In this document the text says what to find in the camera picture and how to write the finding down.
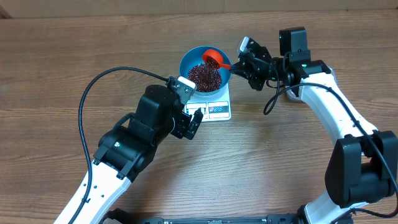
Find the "red measuring scoop blue handle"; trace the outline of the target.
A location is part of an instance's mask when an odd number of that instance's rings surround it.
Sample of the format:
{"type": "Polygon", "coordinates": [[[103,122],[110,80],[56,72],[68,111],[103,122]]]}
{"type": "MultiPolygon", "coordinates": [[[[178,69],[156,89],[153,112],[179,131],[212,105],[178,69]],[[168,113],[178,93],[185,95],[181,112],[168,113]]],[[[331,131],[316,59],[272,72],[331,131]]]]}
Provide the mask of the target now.
{"type": "Polygon", "coordinates": [[[224,63],[222,55],[215,49],[206,50],[201,56],[205,63],[211,63],[216,69],[225,68],[230,70],[232,66],[230,64],[224,63]]]}

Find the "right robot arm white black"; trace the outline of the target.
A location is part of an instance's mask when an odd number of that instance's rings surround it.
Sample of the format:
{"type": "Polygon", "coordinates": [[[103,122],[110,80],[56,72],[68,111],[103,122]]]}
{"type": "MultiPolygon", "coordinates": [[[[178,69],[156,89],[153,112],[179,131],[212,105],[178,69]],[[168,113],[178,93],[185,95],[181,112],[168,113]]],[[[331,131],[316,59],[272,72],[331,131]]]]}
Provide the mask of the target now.
{"type": "Polygon", "coordinates": [[[344,96],[321,60],[312,60],[303,27],[279,32],[280,56],[272,57],[254,39],[238,45],[231,73],[252,89],[276,82],[276,93],[292,92],[318,117],[333,143],[325,191],[292,215],[294,223],[351,223],[366,205],[397,195],[397,136],[380,131],[344,96]]]}

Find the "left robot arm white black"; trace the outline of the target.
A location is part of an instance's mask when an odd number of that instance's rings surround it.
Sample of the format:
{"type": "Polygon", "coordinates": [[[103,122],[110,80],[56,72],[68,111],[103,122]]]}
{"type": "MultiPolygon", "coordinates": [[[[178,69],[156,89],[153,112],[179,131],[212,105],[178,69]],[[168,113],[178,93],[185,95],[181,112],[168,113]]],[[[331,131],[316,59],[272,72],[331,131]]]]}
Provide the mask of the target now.
{"type": "Polygon", "coordinates": [[[149,85],[137,110],[99,141],[87,173],[56,223],[99,223],[112,204],[152,161],[168,134],[193,139],[203,114],[183,112],[195,85],[149,85]]]}

